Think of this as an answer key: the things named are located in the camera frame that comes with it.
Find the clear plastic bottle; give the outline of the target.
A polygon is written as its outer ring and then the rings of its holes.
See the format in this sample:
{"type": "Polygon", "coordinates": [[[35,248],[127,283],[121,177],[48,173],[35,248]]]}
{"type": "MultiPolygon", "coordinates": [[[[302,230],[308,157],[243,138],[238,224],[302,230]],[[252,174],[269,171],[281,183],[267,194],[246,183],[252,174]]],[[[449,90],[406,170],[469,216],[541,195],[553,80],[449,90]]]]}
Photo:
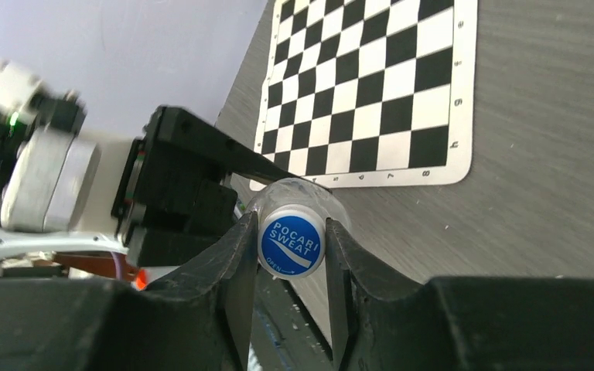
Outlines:
{"type": "Polygon", "coordinates": [[[331,228],[344,233],[347,239],[353,236],[353,224],[345,206],[329,190],[305,179],[281,179],[265,186],[247,209],[257,214],[260,230],[262,220],[272,210],[288,204],[307,206],[325,220],[324,244],[331,228]]]}

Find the blue Pocari Sweat cap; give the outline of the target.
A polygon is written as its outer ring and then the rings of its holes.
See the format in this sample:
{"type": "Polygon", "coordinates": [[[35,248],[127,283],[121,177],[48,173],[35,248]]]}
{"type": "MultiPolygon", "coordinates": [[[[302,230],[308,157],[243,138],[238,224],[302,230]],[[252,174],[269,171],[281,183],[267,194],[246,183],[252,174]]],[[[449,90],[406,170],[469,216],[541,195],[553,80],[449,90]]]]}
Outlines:
{"type": "Polygon", "coordinates": [[[314,273],[325,256],[325,220],[313,209],[288,204],[272,210],[258,233],[258,260],[275,277],[292,280],[314,273]]]}

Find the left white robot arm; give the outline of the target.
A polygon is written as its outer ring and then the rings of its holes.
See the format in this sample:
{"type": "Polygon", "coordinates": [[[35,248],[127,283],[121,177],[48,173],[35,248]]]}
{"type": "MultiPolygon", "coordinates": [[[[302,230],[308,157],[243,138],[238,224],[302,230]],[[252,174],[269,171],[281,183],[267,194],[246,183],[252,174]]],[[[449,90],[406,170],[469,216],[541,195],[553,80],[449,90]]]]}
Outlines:
{"type": "Polygon", "coordinates": [[[0,59],[0,261],[52,253],[147,284],[218,241],[241,211],[234,174],[289,173],[181,107],[159,106],[140,138],[83,129],[77,93],[56,94],[0,59]]]}

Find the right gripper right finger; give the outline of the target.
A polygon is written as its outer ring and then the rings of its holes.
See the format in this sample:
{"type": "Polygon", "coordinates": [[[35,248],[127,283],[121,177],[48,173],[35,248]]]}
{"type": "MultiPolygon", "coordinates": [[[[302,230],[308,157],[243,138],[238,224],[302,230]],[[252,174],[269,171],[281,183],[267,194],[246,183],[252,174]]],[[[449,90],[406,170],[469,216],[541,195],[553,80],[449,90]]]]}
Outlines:
{"type": "Polygon", "coordinates": [[[326,223],[336,370],[594,370],[594,280],[434,277],[420,284],[326,223]]]}

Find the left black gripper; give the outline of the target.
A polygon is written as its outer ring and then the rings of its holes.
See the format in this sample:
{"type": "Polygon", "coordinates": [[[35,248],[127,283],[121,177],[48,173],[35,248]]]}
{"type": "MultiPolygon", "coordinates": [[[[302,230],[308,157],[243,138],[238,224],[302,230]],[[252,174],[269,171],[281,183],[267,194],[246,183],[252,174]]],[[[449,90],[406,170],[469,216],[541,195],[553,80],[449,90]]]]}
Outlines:
{"type": "Polygon", "coordinates": [[[230,173],[261,184],[295,177],[181,107],[159,106],[132,142],[111,213],[128,265],[178,266],[234,225],[230,173]]]}

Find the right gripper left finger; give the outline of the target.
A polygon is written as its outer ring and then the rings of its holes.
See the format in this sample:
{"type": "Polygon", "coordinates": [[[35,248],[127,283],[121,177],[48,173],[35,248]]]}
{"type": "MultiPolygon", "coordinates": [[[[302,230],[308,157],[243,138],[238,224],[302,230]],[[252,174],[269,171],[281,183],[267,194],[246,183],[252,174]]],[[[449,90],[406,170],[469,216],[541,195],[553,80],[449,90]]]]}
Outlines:
{"type": "Polygon", "coordinates": [[[0,279],[0,370],[244,370],[258,218],[144,291],[105,279],[0,279]]]}

